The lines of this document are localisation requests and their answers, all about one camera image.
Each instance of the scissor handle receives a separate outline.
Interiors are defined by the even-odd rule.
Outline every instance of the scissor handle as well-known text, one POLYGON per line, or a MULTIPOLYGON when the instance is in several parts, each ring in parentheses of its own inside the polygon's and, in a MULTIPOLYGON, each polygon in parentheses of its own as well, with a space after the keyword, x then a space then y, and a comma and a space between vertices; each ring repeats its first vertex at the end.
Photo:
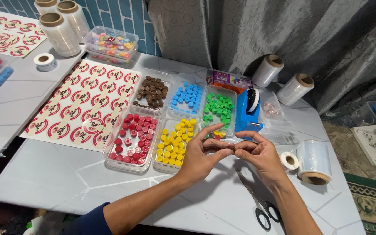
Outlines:
POLYGON ((281 222, 282 219, 281 219, 281 215, 280 215, 278 209, 274 205, 272 205, 272 203, 270 203, 268 201, 266 201, 265 204, 266 204, 266 207, 268 209, 268 215, 269 215, 269 217, 271 219, 273 219, 277 223, 281 222), (269 208, 272 208, 274 210, 276 218, 271 214, 271 211, 269 210, 269 208))
POLYGON ((265 229, 265 231, 269 232, 269 230, 271 230, 271 222, 269 222, 269 217, 259 208, 256 208, 255 214, 261 227, 265 229), (266 224, 268 225, 268 227, 265 227, 264 223, 262 223, 260 215, 263 215, 265 217, 266 224))

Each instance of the sticker roll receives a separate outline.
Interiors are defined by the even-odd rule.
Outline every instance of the sticker roll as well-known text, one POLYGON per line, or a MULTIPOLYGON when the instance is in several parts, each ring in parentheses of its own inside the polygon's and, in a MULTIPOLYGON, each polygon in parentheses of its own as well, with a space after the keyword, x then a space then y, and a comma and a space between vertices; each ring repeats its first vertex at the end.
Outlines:
POLYGON ((325 185, 332 180, 329 151, 320 141, 306 140, 297 147, 298 177, 308 184, 325 185))
POLYGON ((55 57, 49 53, 41 53, 34 57, 33 62, 39 68, 40 71, 49 72, 58 66, 55 57))
POLYGON ((314 88, 313 79, 307 74, 295 74, 277 93, 279 102, 292 105, 314 88))
POLYGON ((293 171, 298 168, 298 158, 294 154, 283 152, 279 155, 279 158, 281 159, 281 164, 285 172, 293 171))
POLYGON ((44 15, 57 12, 57 2, 58 0, 34 0, 34 6, 40 15, 44 15))
POLYGON ((71 26, 59 13, 41 15, 39 26, 60 56, 74 56, 81 51, 71 26))
POLYGON ((82 7, 74 1, 66 0, 57 4, 57 10, 67 19, 79 43, 83 43, 84 37, 91 29, 86 21, 82 7))
POLYGON ((252 81, 259 87, 267 87, 284 67, 284 62, 277 55, 265 56, 252 76, 252 81))

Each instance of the sticker sheet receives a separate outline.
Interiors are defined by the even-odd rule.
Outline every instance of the sticker sheet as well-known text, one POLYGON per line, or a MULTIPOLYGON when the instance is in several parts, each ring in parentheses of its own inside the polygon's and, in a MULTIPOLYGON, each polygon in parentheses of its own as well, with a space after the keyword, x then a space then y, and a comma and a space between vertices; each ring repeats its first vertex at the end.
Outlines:
POLYGON ((101 152, 140 72, 80 60, 20 137, 101 152))
POLYGON ((25 57, 46 39, 37 19, 0 12, 0 53, 25 57))

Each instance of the navy blue sleeve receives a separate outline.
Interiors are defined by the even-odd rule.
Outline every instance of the navy blue sleeve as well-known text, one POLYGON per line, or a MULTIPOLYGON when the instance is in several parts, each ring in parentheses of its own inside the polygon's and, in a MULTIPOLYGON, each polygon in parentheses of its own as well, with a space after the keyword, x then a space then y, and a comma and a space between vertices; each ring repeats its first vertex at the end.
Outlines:
POLYGON ((79 217, 69 227, 64 228, 60 235, 112 235, 102 212, 103 207, 108 204, 109 202, 105 202, 88 214, 79 217))

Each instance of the scissors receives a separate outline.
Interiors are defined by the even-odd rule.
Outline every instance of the scissors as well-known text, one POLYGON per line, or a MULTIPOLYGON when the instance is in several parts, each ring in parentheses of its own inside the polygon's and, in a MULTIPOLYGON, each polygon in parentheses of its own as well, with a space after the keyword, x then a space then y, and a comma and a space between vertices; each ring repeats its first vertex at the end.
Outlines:
POLYGON ((253 200, 255 200, 255 203, 256 203, 255 214, 256 214, 256 218, 258 219, 259 224, 262 226, 263 229, 265 229, 265 231, 267 231, 267 232, 270 231, 271 230, 271 222, 269 221, 269 218, 272 218, 277 223, 279 223, 281 221, 281 215, 279 214, 278 209, 274 205, 272 205, 272 203, 270 203, 268 201, 264 201, 260 197, 258 197, 255 194, 255 192, 253 192, 252 187, 250 187, 249 182, 244 178, 244 176, 240 172, 240 170, 238 170, 238 169, 235 169, 235 170, 236 170, 237 174, 239 175, 239 178, 242 181, 242 183, 244 184, 244 186, 248 189, 250 195, 252 195, 253 200), (271 214, 271 212, 269 211, 269 208, 272 208, 274 210, 274 213, 276 215, 275 217, 271 214), (267 227, 265 227, 264 223, 262 223, 260 215, 264 216, 267 227))

